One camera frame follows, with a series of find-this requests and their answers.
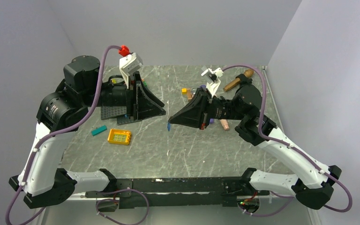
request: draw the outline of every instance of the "yellow cube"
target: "yellow cube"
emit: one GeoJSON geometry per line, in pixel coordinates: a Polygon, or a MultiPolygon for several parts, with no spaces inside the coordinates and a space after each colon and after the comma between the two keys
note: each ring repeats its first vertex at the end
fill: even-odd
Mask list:
{"type": "Polygon", "coordinates": [[[118,130],[111,129],[108,135],[108,142],[110,144],[130,144],[130,138],[132,137],[132,132],[129,130],[118,130]]]}

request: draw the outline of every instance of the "robotic arm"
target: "robotic arm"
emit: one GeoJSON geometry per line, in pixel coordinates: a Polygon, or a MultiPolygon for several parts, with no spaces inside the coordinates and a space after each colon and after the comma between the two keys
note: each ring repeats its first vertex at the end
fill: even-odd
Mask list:
{"type": "Polygon", "coordinates": [[[338,179],[341,174],[340,168],[336,165],[327,166],[312,158],[265,115],[262,121],[263,134],[286,141],[289,145],[261,137],[258,132],[258,122],[262,97],[260,91],[252,85],[251,79],[241,83],[234,97],[229,100],[212,94],[217,90],[216,84],[219,83],[218,77],[222,75],[221,69],[205,70],[202,75],[207,75],[207,88],[198,88],[193,99],[169,118],[169,123],[203,130],[209,125],[210,119],[240,120],[235,131],[243,140],[272,154],[295,173],[283,175],[248,168],[241,177],[244,187],[252,191],[269,190],[295,196],[299,202],[315,210],[324,206],[332,196],[332,185],[335,183],[324,174],[330,174],[338,179]],[[301,150],[322,170],[317,170],[307,158],[291,147],[301,150]]]}
{"type": "MultiPolygon", "coordinates": [[[[120,72],[124,82],[112,83],[112,77],[103,82],[97,106],[126,106],[127,115],[135,120],[165,115],[164,103],[143,85],[137,71],[141,65],[142,60],[136,53],[121,58],[120,72]]],[[[85,117],[94,99],[99,68],[100,62],[93,56],[78,56],[64,67],[65,79],[54,93],[42,100],[39,107],[32,146],[44,136],[68,128],[85,117]]],[[[35,157],[29,162],[31,169],[26,182],[22,180],[27,165],[21,174],[10,178],[9,184],[14,190],[18,190],[20,185],[23,187],[26,193],[24,202],[30,209],[60,204],[75,193],[117,189],[116,178],[106,169],[72,172],[58,168],[64,150],[77,130],[56,135],[39,149],[30,151],[30,156],[35,154],[35,157]]]]}

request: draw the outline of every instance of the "white bracket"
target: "white bracket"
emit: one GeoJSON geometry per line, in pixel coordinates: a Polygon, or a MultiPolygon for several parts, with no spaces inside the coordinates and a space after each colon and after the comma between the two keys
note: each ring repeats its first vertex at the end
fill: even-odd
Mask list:
{"type": "Polygon", "coordinates": [[[125,81],[126,88],[129,89],[129,76],[140,69],[142,65],[142,59],[135,52],[119,59],[119,71],[125,81]]]}
{"type": "Polygon", "coordinates": [[[215,96],[220,84],[221,80],[219,77],[223,75],[223,71],[221,68],[217,68],[216,70],[212,71],[212,69],[207,69],[206,67],[202,68],[202,77],[205,77],[207,83],[206,83],[206,89],[208,89],[209,93],[213,96],[215,96]]]}

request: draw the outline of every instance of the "marble tabletop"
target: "marble tabletop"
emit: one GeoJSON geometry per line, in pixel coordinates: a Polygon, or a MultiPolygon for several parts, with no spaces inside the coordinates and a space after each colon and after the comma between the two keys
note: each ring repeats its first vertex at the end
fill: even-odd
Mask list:
{"type": "MultiPolygon", "coordinates": [[[[216,69],[218,66],[205,65],[216,69]]],[[[116,119],[101,120],[100,109],[80,126],[77,135],[67,147],[62,166],[74,172],[92,172],[100,168],[109,170],[117,178],[176,178],[241,176],[248,167],[271,173],[292,173],[269,153],[242,140],[234,127],[239,121],[229,120],[229,131],[224,131],[217,120],[205,130],[172,125],[167,130],[169,116],[187,103],[181,88],[194,88],[206,84],[200,76],[202,66],[143,66],[141,77],[148,88],[163,103],[165,116],[141,122],[116,125],[116,119]],[[108,130],[91,135],[91,130],[106,125],[108,130]],[[132,132],[129,145],[110,144],[109,129],[132,132]]],[[[223,87],[244,68],[232,68],[221,77],[218,96],[232,98],[236,88],[223,92],[223,87]]],[[[104,78],[119,75],[118,67],[106,67],[104,78]]],[[[255,74],[253,85],[260,91],[262,85],[255,74]]],[[[268,93],[265,114],[278,123],[273,99],[268,93]]]]}

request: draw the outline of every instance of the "wooden rolling pin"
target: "wooden rolling pin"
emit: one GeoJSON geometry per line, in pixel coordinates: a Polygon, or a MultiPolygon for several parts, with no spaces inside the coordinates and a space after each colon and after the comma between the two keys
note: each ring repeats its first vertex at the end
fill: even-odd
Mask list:
{"type": "MultiPolygon", "coordinates": [[[[252,69],[247,69],[245,70],[245,72],[243,73],[243,75],[245,75],[245,77],[247,78],[251,78],[253,73],[255,73],[252,69]]],[[[241,79],[239,79],[238,77],[235,78],[235,80],[231,81],[229,84],[227,84],[223,90],[224,92],[229,91],[231,89],[233,89],[235,86],[237,86],[239,83],[241,82],[241,79]]]]}

